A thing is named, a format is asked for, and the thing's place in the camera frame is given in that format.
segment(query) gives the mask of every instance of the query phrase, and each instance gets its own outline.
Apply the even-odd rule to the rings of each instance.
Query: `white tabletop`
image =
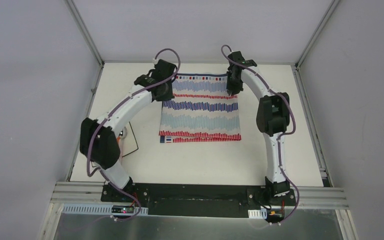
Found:
[[[181,73],[226,73],[227,64],[182,64]],[[322,187],[319,166],[295,84],[288,65],[259,65],[266,81],[287,92],[296,119],[296,132],[285,137],[286,169],[297,186]],[[120,102],[151,63],[106,63],[90,112],[94,119]],[[122,165],[137,183],[264,185],[266,147],[257,129],[259,101],[243,85],[238,95],[241,141],[160,143],[161,102],[153,102],[131,121],[139,150],[123,158]],[[103,182],[100,174],[86,175],[86,158],[78,154],[71,181]]]

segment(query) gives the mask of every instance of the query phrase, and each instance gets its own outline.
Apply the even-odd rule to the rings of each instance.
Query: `black wire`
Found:
[[[262,193],[258,193],[256,196],[255,196],[255,201],[263,208],[267,209],[267,210],[272,210],[272,205],[270,204],[270,191],[268,188],[265,188]]]
[[[133,127],[132,127],[132,124],[130,122],[128,122],[128,124],[130,125],[130,129],[131,129],[131,134],[133,134],[133,137],[134,137],[134,142],[136,143],[136,150],[133,150],[129,153],[127,153],[126,155],[122,156],[123,158],[126,157],[126,156],[129,156],[130,154],[136,152],[137,150],[139,150],[139,145],[138,145],[138,141],[136,140],[136,136],[135,136],[135,133],[133,132]]]

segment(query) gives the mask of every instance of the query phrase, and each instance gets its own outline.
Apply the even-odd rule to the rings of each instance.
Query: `cloth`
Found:
[[[179,73],[174,99],[162,103],[160,142],[241,140],[238,98],[228,95],[226,85],[226,74]]]

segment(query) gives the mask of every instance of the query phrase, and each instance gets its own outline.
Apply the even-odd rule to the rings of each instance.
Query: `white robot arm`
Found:
[[[289,124],[289,112],[282,99],[271,93],[256,77],[259,69],[253,60],[245,61],[240,51],[232,52],[229,58],[235,62],[240,61],[248,69],[230,64],[227,72],[228,93],[238,94],[242,90],[242,83],[245,83],[259,100],[256,123],[264,135],[267,149],[266,188],[270,188],[271,197],[285,195],[290,190],[290,183],[282,173],[282,170],[286,171],[284,163],[281,164],[280,161],[281,156],[284,156],[284,140],[279,136],[286,131]],[[152,101],[167,101],[173,98],[171,80],[159,86],[143,89],[171,76],[175,68],[174,64],[159,60],[151,76],[142,75],[134,81],[134,86],[122,103],[95,120],[86,118],[82,122],[80,152],[86,156],[89,155],[88,159],[95,162],[108,180],[120,189],[125,189],[133,181],[118,161],[120,149],[116,137],[133,116]],[[286,93],[281,94],[289,99]]]

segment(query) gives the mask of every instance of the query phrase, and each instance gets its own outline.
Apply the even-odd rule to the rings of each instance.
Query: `gray wall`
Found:
[[[301,69],[361,239],[384,239],[384,1],[343,0]]]
[[[0,0],[0,239],[37,237],[97,74],[63,0]]]
[[[332,0],[75,0],[102,58],[225,63],[223,44],[257,62],[295,63]],[[167,60],[175,57],[168,54]]]

